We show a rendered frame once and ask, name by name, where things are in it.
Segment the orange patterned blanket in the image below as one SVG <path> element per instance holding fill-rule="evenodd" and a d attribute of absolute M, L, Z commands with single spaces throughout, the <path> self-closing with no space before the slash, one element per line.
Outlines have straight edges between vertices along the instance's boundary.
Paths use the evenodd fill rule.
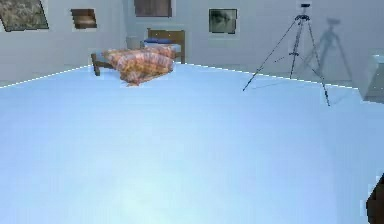
<path fill-rule="evenodd" d="M 176 51 L 170 46 L 152 46 L 141 49 L 110 49 L 102 56 L 120 73 L 120 79 L 129 86 L 139 86 L 173 71 Z"/>

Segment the brown wooden bed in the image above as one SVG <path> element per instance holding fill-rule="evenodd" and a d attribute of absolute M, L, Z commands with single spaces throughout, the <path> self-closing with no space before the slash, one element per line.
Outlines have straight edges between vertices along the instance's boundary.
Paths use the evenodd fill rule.
<path fill-rule="evenodd" d="M 182 64 L 185 63 L 185 31 L 184 30 L 155 30 L 147 29 L 148 39 L 165 39 L 167 43 L 176 48 L 176 57 Z M 90 55 L 94 74 L 100 75 L 100 68 L 112 69 L 112 65 L 104 58 L 101 51 Z"/>

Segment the white bin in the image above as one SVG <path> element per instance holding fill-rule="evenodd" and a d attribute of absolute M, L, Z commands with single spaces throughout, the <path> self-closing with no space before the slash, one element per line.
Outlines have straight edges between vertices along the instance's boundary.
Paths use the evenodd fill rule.
<path fill-rule="evenodd" d="M 126 44 L 128 49 L 139 49 L 140 41 L 136 36 L 128 36 L 126 38 Z"/>

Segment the grey green framed picture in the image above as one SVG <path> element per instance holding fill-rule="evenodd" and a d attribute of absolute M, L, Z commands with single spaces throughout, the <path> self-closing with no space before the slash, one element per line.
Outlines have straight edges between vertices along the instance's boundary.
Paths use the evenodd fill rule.
<path fill-rule="evenodd" d="M 209 31 L 211 33 L 234 34 L 236 32 L 236 9 L 210 9 Z"/>

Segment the dark brown framed picture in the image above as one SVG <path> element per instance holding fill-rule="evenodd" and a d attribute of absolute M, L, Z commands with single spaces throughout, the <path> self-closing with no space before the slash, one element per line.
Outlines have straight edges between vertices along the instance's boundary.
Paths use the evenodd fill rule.
<path fill-rule="evenodd" d="M 134 0 L 137 17 L 171 17 L 172 0 Z"/>

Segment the white chest of drawers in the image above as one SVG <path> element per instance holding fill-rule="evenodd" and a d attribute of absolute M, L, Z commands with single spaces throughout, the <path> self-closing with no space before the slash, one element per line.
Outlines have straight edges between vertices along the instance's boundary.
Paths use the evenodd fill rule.
<path fill-rule="evenodd" d="M 363 99 L 384 104 L 384 55 L 372 55 L 365 73 Z"/>

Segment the grey mottled framed picture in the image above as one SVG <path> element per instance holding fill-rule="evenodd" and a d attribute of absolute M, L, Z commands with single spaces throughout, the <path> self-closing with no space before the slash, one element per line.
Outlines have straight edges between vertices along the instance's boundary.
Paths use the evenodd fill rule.
<path fill-rule="evenodd" d="M 6 32 L 49 28 L 41 0 L 0 0 L 0 22 Z"/>

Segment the dark brown round object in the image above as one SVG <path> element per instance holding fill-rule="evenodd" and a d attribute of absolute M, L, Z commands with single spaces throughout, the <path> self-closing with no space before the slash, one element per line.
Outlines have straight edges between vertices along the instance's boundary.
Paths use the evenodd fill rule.
<path fill-rule="evenodd" d="M 369 224 L 384 224 L 384 174 L 366 201 Z"/>

